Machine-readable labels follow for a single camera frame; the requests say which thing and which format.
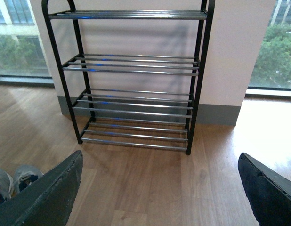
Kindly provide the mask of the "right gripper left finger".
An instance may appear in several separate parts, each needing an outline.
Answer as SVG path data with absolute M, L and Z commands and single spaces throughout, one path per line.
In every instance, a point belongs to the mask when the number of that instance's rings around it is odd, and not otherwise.
M 83 155 L 75 151 L 11 200 L 0 205 L 0 226 L 65 226 L 82 175 Z

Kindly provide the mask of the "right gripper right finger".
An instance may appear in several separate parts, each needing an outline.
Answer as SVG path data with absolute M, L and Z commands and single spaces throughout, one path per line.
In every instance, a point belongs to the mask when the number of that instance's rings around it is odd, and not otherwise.
M 259 225 L 291 226 L 291 181 L 247 153 L 241 153 L 238 171 Z

